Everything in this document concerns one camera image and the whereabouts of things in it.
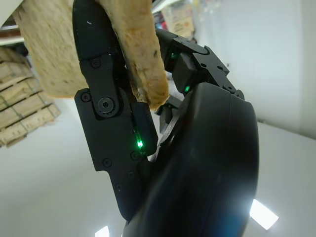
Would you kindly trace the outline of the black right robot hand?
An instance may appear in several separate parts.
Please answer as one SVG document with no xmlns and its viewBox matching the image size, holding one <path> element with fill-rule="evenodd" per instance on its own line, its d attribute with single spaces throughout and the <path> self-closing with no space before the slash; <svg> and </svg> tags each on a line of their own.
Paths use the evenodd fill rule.
<svg viewBox="0 0 316 237">
<path fill-rule="evenodd" d="M 257 189 L 259 143 L 251 103 L 207 46 L 157 29 L 155 56 L 184 100 L 137 102 L 108 15 L 73 3 L 79 65 L 88 88 L 75 102 L 96 171 L 106 171 L 125 237 L 239 237 Z"/>
</svg>

